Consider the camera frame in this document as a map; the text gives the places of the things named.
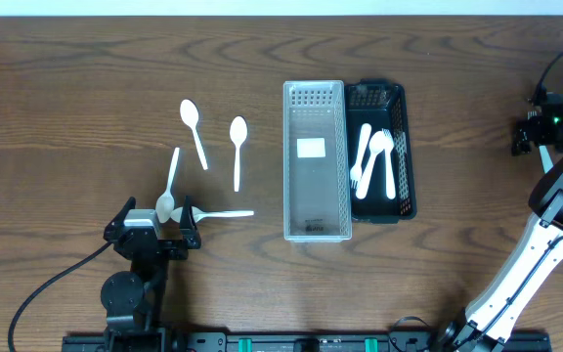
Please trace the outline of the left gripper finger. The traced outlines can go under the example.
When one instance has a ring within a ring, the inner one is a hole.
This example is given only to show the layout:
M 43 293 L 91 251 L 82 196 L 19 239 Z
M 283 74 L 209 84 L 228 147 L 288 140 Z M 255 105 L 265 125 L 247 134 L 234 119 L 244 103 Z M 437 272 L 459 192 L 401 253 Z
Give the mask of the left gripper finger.
M 179 224 L 180 233 L 185 240 L 196 240 L 198 238 L 198 229 L 194 219 L 193 207 L 189 196 L 185 196 Z
M 119 212 L 114 216 L 114 218 L 107 224 L 108 230 L 117 230 L 123 226 L 125 218 L 131 209 L 134 209 L 136 206 L 136 199 L 134 197 L 130 197 L 126 200 L 123 207 L 119 210 Z

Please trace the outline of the white plastic fork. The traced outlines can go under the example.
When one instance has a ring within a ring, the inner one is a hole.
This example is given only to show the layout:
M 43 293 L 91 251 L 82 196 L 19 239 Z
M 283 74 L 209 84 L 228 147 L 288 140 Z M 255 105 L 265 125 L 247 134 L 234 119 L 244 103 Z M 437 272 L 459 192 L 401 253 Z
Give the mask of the white plastic fork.
M 389 199 L 394 199 L 396 197 L 395 179 L 394 179 L 394 171 L 392 165 L 392 152 L 394 150 L 394 140 L 391 135 L 391 132 L 388 129 L 383 129 L 382 132 L 386 137 L 386 142 L 387 142 L 386 147 L 384 148 L 386 196 Z
M 547 173 L 554 166 L 553 161 L 551 159 L 547 146 L 539 146 L 539 151 L 542 169 L 545 173 Z
M 359 186 L 363 174 L 363 168 L 362 168 L 363 158 L 366 152 L 366 148 L 368 146 L 370 133 L 371 133 L 371 126 L 368 123 L 364 123 L 360 129 L 356 159 L 353 166 L 350 169 L 350 180 L 351 180 L 352 189 L 356 189 Z

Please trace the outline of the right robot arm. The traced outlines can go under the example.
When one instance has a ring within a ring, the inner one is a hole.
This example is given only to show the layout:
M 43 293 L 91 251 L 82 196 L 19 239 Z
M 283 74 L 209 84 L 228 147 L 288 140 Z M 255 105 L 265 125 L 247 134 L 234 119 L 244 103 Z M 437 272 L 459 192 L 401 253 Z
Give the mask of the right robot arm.
M 540 151 L 543 177 L 529 198 L 524 233 L 487 288 L 450 322 L 432 351 L 548 351 L 542 332 L 517 332 L 515 323 L 546 278 L 563 260 L 563 97 L 536 86 L 533 111 L 517 123 L 515 155 Z

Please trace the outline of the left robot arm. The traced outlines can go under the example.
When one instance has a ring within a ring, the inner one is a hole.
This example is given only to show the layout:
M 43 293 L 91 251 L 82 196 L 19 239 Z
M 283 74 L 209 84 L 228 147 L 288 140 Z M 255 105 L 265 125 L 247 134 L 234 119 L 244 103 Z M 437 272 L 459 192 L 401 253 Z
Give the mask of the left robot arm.
M 107 311 L 106 351 L 186 351 L 188 338 L 160 321 L 171 260 L 186 260 L 201 248 L 193 207 L 186 199 L 179 221 L 179 240 L 161 240 L 153 209 L 138 209 L 129 198 L 106 225 L 104 240 L 131 262 L 128 271 L 110 276 L 102 286 Z

